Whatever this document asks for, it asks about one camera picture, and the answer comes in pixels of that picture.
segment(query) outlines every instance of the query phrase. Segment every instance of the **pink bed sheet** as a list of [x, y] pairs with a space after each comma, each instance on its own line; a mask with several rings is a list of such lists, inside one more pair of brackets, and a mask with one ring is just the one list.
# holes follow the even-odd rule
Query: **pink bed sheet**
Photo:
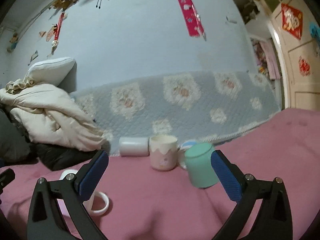
[[[288, 109], [244, 137], [218, 147], [243, 173], [264, 180], [283, 178], [292, 210], [294, 240], [303, 235], [320, 209], [319, 128], [320, 112]], [[51, 172], [41, 163], [12, 169], [16, 179], [4, 189], [1, 209], [25, 238], [37, 179], [42, 176], [56, 180], [61, 171]], [[154, 171], [147, 157], [110, 158], [98, 190], [112, 201], [106, 215], [94, 218], [110, 240], [210, 240], [235, 206], [220, 183], [197, 189], [190, 184], [186, 171], [179, 167], [169, 172]], [[259, 204], [243, 236], [249, 232]], [[77, 236], [70, 220], [67, 223]]]

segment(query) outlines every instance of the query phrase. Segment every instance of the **beige door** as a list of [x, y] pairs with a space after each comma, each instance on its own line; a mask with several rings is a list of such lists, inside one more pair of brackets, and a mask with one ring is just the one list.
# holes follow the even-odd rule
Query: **beige door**
[[316, 41], [310, 36], [310, 22], [316, 23], [303, 0], [282, 0], [303, 12], [301, 40], [282, 29], [281, 3], [271, 13], [271, 22], [278, 33], [286, 65], [289, 85], [289, 106], [320, 111], [320, 55]]

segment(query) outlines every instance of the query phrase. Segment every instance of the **green mug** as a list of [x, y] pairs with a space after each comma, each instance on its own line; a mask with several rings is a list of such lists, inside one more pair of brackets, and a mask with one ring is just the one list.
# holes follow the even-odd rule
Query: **green mug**
[[191, 184], [197, 188], [207, 188], [219, 182], [211, 166], [214, 147], [210, 143], [193, 145], [185, 152], [185, 164]]

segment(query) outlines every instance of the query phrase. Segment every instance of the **silver bolt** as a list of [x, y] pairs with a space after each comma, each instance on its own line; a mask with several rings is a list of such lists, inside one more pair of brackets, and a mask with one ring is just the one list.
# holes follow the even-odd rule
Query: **silver bolt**
[[44, 183], [44, 178], [40, 178], [40, 179], [38, 179], [38, 181], [37, 181], [39, 184], [41, 184], [41, 183]]
[[276, 182], [278, 182], [278, 183], [282, 183], [282, 182], [283, 182], [283, 180], [282, 180], [281, 178], [279, 178], [279, 177], [276, 177]]
[[246, 180], [253, 180], [254, 176], [252, 174], [246, 174], [245, 178], [246, 178]]
[[75, 177], [75, 175], [74, 175], [73, 173], [69, 173], [69, 174], [66, 176], [66, 179], [67, 179], [67, 180], [72, 180], [74, 177]]

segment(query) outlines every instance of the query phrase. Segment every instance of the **blue gripper pad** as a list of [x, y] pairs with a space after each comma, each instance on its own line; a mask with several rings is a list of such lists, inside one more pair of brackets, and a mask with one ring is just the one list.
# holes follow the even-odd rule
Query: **blue gripper pad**
[[211, 166], [217, 174], [230, 200], [239, 203], [242, 198], [241, 184], [233, 175], [225, 161], [219, 156], [217, 151], [214, 151], [211, 154]]
[[90, 199], [103, 173], [108, 167], [108, 164], [109, 156], [103, 151], [79, 184], [79, 196], [81, 201]]

